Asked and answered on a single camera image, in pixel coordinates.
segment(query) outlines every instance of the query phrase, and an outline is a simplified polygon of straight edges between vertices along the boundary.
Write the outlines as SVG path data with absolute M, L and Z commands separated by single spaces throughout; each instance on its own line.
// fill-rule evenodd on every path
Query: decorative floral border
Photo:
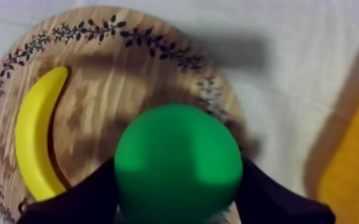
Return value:
M 25 66 L 26 63 L 36 52 L 43 52 L 46 45 L 54 42 L 64 42 L 70 40 L 79 41 L 84 39 L 86 43 L 99 41 L 99 45 L 107 38 L 114 39 L 118 29 L 126 26 L 125 21 L 116 22 L 116 15 L 110 20 L 102 20 L 101 24 L 96 24 L 94 20 L 82 21 L 76 26 L 61 23 L 60 27 L 52 29 L 48 34 L 46 30 L 38 35 L 32 36 L 30 42 L 18 47 L 14 52 L 9 52 L 7 58 L 3 59 L 2 71 L 0 72 L 0 100 L 5 95 L 4 84 L 13 74 L 16 66 Z M 146 47 L 150 57 L 158 57 L 160 60 L 176 62 L 182 71 L 193 71 L 198 73 L 202 68 L 203 57 L 191 53 L 191 48 L 180 48 L 176 42 L 169 42 L 164 35 L 152 35 L 153 28 L 142 30 L 139 26 L 131 31 L 120 30 L 119 36 L 124 38 L 127 48 L 132 46 Z M 198 83 L 200 92 L 204 92 L 207 97 L 201 98 L 200 103 L 207 108 L 207 112 L 217 118 L 227 117 L 228 113 L 217 103 L 221 96 L 220 88 L 215 86 L 215 77 L 203 77 Z M 0 183 L 0 200 L 4 199 L 3 185 Z M 0 214 L 5 222 L 15 223 L 9 208 L 0 202 Z

